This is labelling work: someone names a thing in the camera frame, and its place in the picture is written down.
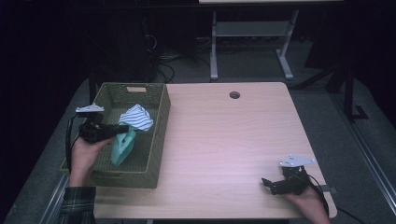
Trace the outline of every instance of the wooden table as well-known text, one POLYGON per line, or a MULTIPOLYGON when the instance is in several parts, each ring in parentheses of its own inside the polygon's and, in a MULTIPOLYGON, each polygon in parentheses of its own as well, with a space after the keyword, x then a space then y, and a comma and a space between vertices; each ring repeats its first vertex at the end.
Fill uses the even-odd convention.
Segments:
MULTIPOLYGON (((261 178, 290 153, 315 158, 283 83, 167 85, 171 109, 158 188, 99 188, 98 218, 296 218, 261 178), (233 99, 230 92, 240 98, 233 99)), ((307 172, 325 184, 317 164, 307 172)), ((329 193, 330 216, 336 209, 329 193)))

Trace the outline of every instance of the hole in table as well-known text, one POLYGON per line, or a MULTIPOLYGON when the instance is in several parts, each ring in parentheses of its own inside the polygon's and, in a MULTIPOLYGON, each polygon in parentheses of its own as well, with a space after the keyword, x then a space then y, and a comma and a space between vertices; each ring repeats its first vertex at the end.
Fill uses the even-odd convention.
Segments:
POLYGON ((241 97, 241 94, 237 91, 232 91, 230 92, 230 97, 233 99, 238 99, 239 97, 241 97))

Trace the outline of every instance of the sleeve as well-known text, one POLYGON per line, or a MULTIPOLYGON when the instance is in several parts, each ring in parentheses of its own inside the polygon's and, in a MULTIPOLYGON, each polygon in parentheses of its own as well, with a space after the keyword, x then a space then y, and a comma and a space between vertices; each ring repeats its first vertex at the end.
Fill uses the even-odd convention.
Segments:
POLYGON ((66 188, 58 224, 93 224, 96 187, 66 188))

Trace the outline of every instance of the hand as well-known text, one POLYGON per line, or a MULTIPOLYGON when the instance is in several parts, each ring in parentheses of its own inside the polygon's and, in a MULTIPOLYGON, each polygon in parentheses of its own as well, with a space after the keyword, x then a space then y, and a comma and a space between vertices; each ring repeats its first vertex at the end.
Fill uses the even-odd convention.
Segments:
POLYGON ((294 203, 299 211, 314 224, 331 223, 319 195, 310 187, 300 195, 284 194, 287 200, 294 203))
POLYGON ((81 137, 76 140, 72 148, 72 172, 69 187, 89 186, 90 175, 99 157, 100 150, 112 140, 113 138, 109 138, 94 144, 87 143, 81 137))

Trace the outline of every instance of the wicker basket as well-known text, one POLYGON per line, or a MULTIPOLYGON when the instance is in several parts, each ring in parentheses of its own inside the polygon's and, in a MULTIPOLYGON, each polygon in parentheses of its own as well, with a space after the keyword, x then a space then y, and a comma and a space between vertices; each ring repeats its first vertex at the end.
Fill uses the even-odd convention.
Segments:
MULTIPOLYGON (((94 102, 105 108, 103 123, 114 124, 120 114, 136 104, 142 105, 154 120, 148 132, 139 132, 131 154, 120 166, 111 163, 111 146, 103 148, 91 181, 96 186, 157 188, 171 102, 164 84, 104 83, 94 102)), ((67 172, 67 164, 62 168, 67 172)))

